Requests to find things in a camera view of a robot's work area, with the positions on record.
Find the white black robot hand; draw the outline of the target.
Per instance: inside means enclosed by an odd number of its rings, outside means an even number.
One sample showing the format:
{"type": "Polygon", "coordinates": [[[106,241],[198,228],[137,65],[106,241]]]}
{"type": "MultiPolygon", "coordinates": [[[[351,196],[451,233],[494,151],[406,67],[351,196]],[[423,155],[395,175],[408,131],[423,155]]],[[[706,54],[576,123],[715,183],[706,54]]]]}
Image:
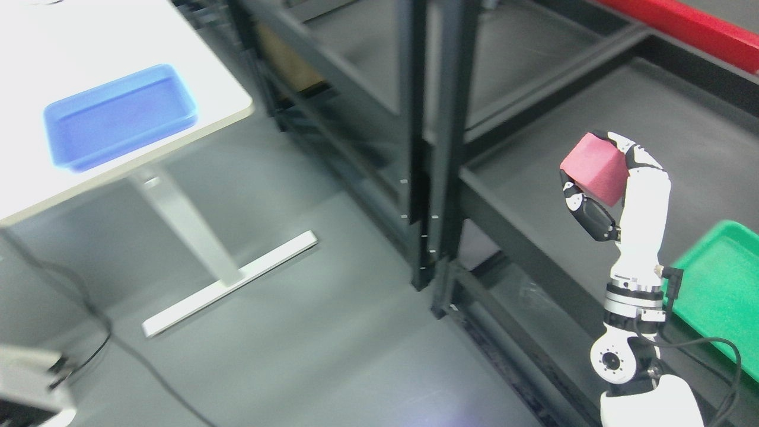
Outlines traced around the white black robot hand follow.
{"type": "Polygon", "coordinates": [[[657,286],[654,276],[666,228],[671,181],[667,171],[642,144],[615,132],[592,132],[624,154],[629,177],[623,197],[607,206],[583,192],[559,170],[567,209],[596,241],[613,241],[619,257],[611,279],[631,279],[633,286],[657,286]]]}

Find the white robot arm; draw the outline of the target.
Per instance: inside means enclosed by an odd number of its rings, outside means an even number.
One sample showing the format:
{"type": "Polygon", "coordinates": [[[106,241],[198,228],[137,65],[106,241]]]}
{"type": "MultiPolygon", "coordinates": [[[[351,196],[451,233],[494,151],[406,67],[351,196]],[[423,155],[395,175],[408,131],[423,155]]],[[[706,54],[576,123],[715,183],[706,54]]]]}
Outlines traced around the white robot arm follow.
{"type": "Polygon", "coordinates": [[[654,278],[667,279],[649,290],[631,279],[613,279],[604,303],[605,332],[591,346],[590,362],[607,383],[599,398],[604,426],[702,426],[704,418],[688,383],[664,373],[657,337],[680,294],[683,271],[659,266],[654,278]]]}

